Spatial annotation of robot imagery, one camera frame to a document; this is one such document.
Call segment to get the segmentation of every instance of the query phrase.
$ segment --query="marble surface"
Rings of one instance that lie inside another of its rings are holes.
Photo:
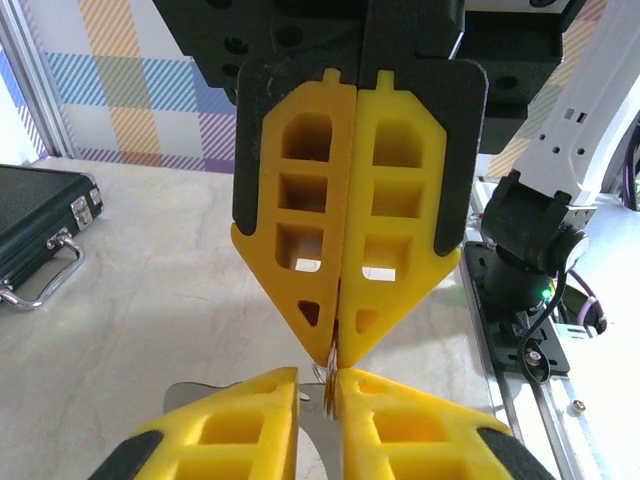
[[[91,172],[106,210],[78,237],[85,265],[47,305],[0,307],[0,478],[86,479],[162,413],[176,382],[227,385],[280,366],[314,381],[310,358],[231,245],[230,176],[64,159],[38,166]],[[491,412],[458,271],[359,367]],[[324,478],[308,442],[298,478]]]

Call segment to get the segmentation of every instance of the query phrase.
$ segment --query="screw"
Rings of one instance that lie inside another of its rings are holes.
[[[582,400],[574,400],[573,402],[571,402],[571,406],[578,413],[582,413],[587,409],[587,406]]]
[[[535,350],[531,350],[529,353],[527,353],[527,356],[525,358],[525,361],[532,367],[537,367],[538,365],[540,365],[541,360],[542,355],[540,355],[540,353],[536,352]]]

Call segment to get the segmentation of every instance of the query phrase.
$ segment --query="plaid wall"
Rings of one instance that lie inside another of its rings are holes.
[[[546,85],[529,105],[529,118],[520,127],[513,140],[489,165],[489,177],[502,177],[509,173],[514,162],[524,152],[542,127],[560,92],[569,81],[582,51],[593,34],[608,0],[588,0],[580,14],[564,35],[564,62],[551,75]]]
[[[233,171],[235,107],[151,0],[21,0],[77,155]]]
[[[11,71],[11,67],[9,66],[9,61],[7,60],[7,55],[4,52],[2,45],[0,45],[0,82],[4,84],[13,100],[13,104],[18,112],[18,117],[24,129],[26,130],[27,136],[35,149],[37,157],[29,158],[28,161],[35,161],[38,158],[43,158],[47,156],[47,151],[45,150],[44,143],[42,142],[42,138],[40,138],[40,134],[36,129],[36,125],[33,122],[33,118],[31,117],[31,113],[29,113],[29,108],[27,107],[27,103],[18,87],[18,82],[16,81],[16,77]]]

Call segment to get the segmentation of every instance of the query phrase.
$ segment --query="briefcase handle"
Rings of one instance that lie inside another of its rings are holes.
[[[13,292],[13,288],[11,287],[11,283],[7,280],[4,280],[2,284],[0,284],[0,299],[4,300],[8,305],[17,309],[17,310],[35,310],[36,308],[42,306],[53,293],[60,288],[60,286],[66,282],[71,275],[82,265],[84,262],[85,254],[84,249],[74,242],[73,237],[69,233],[69,231],[65,228],[57,233],[54,237],[49,239],[47,242],[47,248],[53,250],[56,246],[62,246],[71,250],[75,255],[76,259],[63,268],[54,278],[51,280],[46,287],[40,292],[38,298],[33,301],[25,300]]]

